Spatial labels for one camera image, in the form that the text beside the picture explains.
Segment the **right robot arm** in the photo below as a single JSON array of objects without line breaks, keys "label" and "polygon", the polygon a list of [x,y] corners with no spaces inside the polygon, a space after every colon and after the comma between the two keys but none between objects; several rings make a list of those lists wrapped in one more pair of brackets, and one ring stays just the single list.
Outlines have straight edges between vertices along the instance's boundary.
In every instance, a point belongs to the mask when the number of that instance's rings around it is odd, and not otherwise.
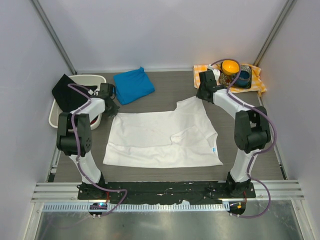
[{"label": "right robot arm", "polygon": [[214,71],[199,73],[200,84],[196,97],[212,103],[234,119],[234,142],[238,148],[234,165],[227,174],[226,191],[238,197],[250,187],[250,173],[258,153],[271,140],[267,111],[264,107],[254,107],[218,85]]}]

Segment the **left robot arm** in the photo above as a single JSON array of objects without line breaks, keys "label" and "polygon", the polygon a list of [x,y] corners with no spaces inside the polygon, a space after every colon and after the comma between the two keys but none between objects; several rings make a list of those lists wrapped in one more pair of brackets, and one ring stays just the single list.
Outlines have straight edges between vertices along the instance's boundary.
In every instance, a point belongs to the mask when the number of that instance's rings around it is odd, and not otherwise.
[{"label": "left robot arm", "polygon": [[81,175],[78,199],[106,198],[109,190],[91,153],[91,122],[100,114],[112,117],[118,113],[115,86],[110,83],[84,86],[65,77],[53,88],[52,95],[62,110],[58,116],[56,146],[74,162]]}]

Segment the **white t shirt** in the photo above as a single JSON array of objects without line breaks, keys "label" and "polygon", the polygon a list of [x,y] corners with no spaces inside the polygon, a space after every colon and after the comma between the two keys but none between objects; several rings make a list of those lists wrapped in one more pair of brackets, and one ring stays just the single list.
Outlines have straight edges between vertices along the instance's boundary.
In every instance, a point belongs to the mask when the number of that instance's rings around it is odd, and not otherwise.
[{"label": "white t shirt", "polygon": [[133,168],[221,166],[218,133],[203,101],[190,97],[175,110],[119,113],[111,125],[103,164]]}]

